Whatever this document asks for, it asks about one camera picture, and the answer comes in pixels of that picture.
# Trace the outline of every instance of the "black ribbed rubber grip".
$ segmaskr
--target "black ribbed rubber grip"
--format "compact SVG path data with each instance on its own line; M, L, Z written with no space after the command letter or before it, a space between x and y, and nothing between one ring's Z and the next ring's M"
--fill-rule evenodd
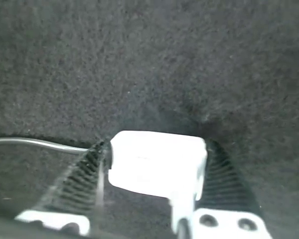
M106 169L110 150L109 142L93 145L55 180L33 209L89 218L96 205L100 165L103 162L103 168Z
M212 140L206 140L206 149L203 194L195 207L251 212L262 217L255 195L225 150Z

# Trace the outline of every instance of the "gray cable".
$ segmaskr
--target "gray cable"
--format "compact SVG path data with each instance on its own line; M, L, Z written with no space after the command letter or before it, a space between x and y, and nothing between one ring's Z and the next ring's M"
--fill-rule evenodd
M21 137L3 137L0 138L0 145L1 144L26 144L26 145L35 145L40 146L48 149L54 149L56 151L60 151L63 153L70 153L70 154L81 154L87 151L87 148L77 148L71 147L59 143L53 143L45 140L40 139L33 139L33 138L21 138Z

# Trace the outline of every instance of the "white plastic tab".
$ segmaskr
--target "white plastic tab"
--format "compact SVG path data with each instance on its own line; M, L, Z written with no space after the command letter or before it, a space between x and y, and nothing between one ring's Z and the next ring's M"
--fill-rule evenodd
M121 131L112 140L109 181L132 192L169 198L178 187L196 180L207 157L199 137L152 131Z
M212 216L217 226L209 227L200 222L204 215ZM190 230L193 239L215 238L223 239L234 237L236 239L272 239L264 221L252 213L235 212L213 209L198 209L190 216ZM241 220L248 220L254 225L253 230L250 227L242 227Z
M26 210L15 219L26 223L42 221L45 228L54 230L61 230L68 223L76 223L79 226L80 235L87 236L90 233L90 221L82 215Z

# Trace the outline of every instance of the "gray carpet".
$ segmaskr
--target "gray carpet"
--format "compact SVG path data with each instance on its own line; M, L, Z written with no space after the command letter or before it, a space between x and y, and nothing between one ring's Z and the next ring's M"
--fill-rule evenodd
M299 1L0 0L0 136L89 145L123 129L213 137L275 239L299 239ZM0 146L0 203L72 156ZM102 228L173 238L166 200L107 185Z

